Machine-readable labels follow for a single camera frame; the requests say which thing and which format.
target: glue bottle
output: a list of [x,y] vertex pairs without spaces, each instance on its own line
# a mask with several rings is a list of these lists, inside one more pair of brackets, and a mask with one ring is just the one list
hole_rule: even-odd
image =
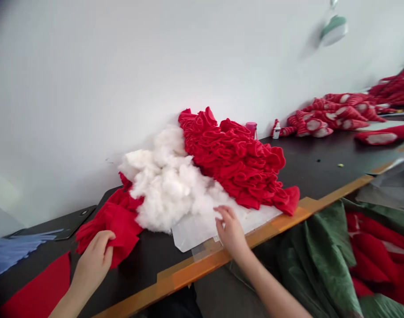
[[278,139],[279,135],[280,135],[280,123],[278,122],[273,130],[273,139]]

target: right hand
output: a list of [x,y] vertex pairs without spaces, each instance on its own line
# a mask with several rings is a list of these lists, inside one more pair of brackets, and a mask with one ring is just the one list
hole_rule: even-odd
[[90,298],[102,283],[111,266],[114,249],[106,245],[113,239],[112,231],[98,232],[78,260],[70,288],[76,297]]
[[214,208],[214,211],[219,212],[223,217],[222,220],[215,218],[221,243],[236,261],[242,260],[251,250],[246,243],[239,219],[233,209],[226,205],[220,205]]

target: workbench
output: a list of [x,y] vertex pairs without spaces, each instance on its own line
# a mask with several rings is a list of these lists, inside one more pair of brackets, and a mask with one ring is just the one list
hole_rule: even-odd
[[[313,213],[370,182],[393,160],[402,156],[404,141],[387,146],[368,146],[354,140],[355,132],[336,131],[326,138],[270,137],[261,140],[283,148],[286,166],[280,170],[283,187],[298,186],[299,207],[293,217],[280,215],[247,235],[250,247],[282,233]],[[119,189],[108,190],[87,222]],[[56,229],[53,221],[26,229],[23,234]],[[134,250],[116,269],[110,270],[79,317],[128,317],[174,293],[230,261],[219,242],[210,239],[185,253],[173,237],[144,230]],[[51,262],[71,251],[71,276],[79,256],[75,237],[47,242],[28,258],[0,276],[0,305],[42,272]]]

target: white wall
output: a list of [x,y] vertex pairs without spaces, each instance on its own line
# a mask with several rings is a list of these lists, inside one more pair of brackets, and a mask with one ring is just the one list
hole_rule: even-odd
[[270,123],[404,61],[404,0],[0,1],[0,208],[27,226],[120,184],[122,154],[187,107]]

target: black table surface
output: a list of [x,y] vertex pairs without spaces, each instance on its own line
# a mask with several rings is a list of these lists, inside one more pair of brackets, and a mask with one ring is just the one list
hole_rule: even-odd
[[370,146],[355,140],[355,134],[337,131],[325,138],[268,137],[261,142],[283,149],[286,166],[278,174],[283,187],[298,186],[301,198],[318,200],[401,157],[396,149],[403,147],[404,141]]
[[[339,131],[321,139],[309,136],[274,140],[268,137],[261,141],[283,148],[286,166],[280,171],[278,179],[283,182],[284,187],[298,186],[301,198],[320,199],[401,155],[396,149],[404,145],[404,141],[388,146],[368,146],[354,140],[354,135],[354,132]],[[338,167],[338,164],[343,164],[344,167]],[[111,189],[104,194],[87,222],[94,218],[107,199],[120,188]],[[41,232],[52,229],[38,228]],[[69,250],[72,252],[72,276],[79,258],[75,253],[76,247],[74,236],[65,241],[47,242],[28,258],[0,275],[0,305]],[[155,284],[159,272],[191,256],[191,251],[182,253],[175,247],[172,236],[143,231],[128,258],[117,269],[108,272],[80,317],[91,317]]]

